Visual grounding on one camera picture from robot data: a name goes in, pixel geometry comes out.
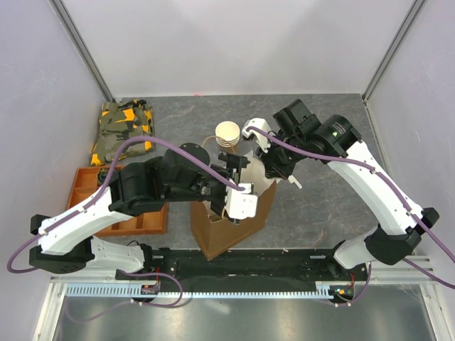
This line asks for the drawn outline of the brown paper bag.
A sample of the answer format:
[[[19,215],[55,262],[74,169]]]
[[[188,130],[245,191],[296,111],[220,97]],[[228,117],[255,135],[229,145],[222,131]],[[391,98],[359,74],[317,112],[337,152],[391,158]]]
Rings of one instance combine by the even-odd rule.
[[[254,157],[255,145],[239,141],[228,151],[246,156],[251,164],[241,172],[243,182],[253,183],[258,195],[257,211],[254,217],[248,217],[239,224],[228,220],[228,215],[218,214],[210,208],[210,203],[192,202],[190,204],[191,231],[198,246],[207,260],[212,260],[224,251],[259,232],[266,225],[277,189],[277,181],[263,177],[264,168]]]

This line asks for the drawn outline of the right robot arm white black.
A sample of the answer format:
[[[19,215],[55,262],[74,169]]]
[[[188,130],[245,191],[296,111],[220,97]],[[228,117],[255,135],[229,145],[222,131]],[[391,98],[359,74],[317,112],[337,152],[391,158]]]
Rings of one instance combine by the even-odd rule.
[[[273,118],[278,132],[271,131],[263,119],[251,119],[242,130],[245,139],[256,139],[256,154],[266,177],[288,180],[299,161],[319,159],[356,191],[378,220],[371,231],[334,247],[325,263],[331,278],[342,279],[355,266],[372,260],[396,264],[414,251],[422,235],[439,220],[433,207],[421,207],[396,186],[345,117],[333,115],[319,121],[297,99]]]

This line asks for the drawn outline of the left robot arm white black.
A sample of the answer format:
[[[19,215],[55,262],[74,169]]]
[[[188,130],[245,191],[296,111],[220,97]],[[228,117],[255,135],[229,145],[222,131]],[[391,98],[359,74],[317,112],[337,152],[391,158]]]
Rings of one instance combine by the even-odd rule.
[[[222,152],[220,159],[226,164],[222,168],[211,164],[208,152],[198,144],[183,144],[181,150],[188,156],[169,149],[163,156],[114,171],[107,186],[56,217],[32,217],[33,233],[40,240],[29,251],[29,264],[52,274],[101,268],[148,279],[156,271],[150,246],[113,244],[96,233],[159,212],[168,202],[206,201],[235,224],[255,216],[254,185],[240,180],[247,158]]]

